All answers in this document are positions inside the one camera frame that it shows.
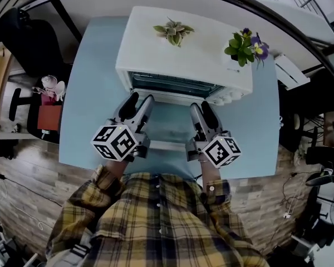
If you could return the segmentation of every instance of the shirt sleeve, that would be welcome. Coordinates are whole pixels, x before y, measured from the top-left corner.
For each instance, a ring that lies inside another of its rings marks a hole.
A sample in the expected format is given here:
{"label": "shirt sleeve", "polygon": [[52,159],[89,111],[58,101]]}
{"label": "shirt sleeve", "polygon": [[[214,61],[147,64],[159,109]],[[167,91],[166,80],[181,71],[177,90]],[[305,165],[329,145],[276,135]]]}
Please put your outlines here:
{"label": "shirt sleeve", "polygon": [[268,266],[263,255],[252,245],[240,217],[230,208],[232,195],[229,182],[216,180],[207,183],[206,195],[206,204],[215,229],[240,254],[244,266]]}
{"label": "shirt sleeve", "polygon": [[75,244],[88,242],[97,221],[124,188],[125,185],[113,173],[100,165],[91,180],[85,182],[64,203],[48,240],[47,258]]}

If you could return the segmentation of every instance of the person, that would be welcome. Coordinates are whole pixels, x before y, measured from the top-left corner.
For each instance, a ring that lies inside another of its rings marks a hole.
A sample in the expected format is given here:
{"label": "person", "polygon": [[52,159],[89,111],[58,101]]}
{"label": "person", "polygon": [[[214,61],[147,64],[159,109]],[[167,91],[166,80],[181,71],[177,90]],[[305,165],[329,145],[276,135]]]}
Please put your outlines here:
{"label": "person", "polygon": [[203,189],[176,175],[123,176],[126,161],[98,167],[65,202],[47,266],[268,266],[230,209],[228,181],[199,162]]}

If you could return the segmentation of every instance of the potted plant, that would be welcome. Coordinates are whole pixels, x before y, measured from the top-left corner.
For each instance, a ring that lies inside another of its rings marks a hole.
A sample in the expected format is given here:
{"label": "potted plant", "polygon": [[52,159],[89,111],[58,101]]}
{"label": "potted plant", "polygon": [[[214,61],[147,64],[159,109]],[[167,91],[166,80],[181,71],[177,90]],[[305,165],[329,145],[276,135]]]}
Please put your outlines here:
{"label": "potted plant", "polygon": [[239,33],[234,33],[234,38],[229,40],[229,47],[224,50],[226,55],[237,61],[244,67],[247,62],[257,61],[257,66],[268,57],[269,46],[262,42],[258,33],[252,36],[252,32],[245,28]]}
{"label": "potted plant", "polygon": [[194,29],[181,22],[174,22],[170,18],[168,20],[165,26],[154,26],[154,29],[159,37],[166,38],[173,46],[181,47],[183,38],[194,32]]}

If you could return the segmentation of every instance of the yellow plaid shirt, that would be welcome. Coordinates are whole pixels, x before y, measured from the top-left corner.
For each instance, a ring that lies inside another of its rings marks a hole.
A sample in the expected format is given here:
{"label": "yellow plaid shirt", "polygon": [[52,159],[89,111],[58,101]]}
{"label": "yellow plaid shirt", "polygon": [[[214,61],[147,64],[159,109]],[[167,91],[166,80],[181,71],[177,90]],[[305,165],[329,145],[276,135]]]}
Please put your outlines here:
{"label": "yellow plaid shirt", "polygon": [[48,259],[90,234],[82,266],[268,266],[230,209],[226,180],[136,173],[119,181],[100,167],[64,204]]}

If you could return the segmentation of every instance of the oven window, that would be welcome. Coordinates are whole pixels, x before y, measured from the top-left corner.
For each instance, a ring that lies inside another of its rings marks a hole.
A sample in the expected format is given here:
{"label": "oven window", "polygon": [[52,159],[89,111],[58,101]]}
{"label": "oven window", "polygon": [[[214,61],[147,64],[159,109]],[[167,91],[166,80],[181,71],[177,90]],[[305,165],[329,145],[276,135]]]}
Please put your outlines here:
{"label": "oven window", "polygon": [[147,89],[207,98],[223,86],[179,77],[129,71],[134,89]]}

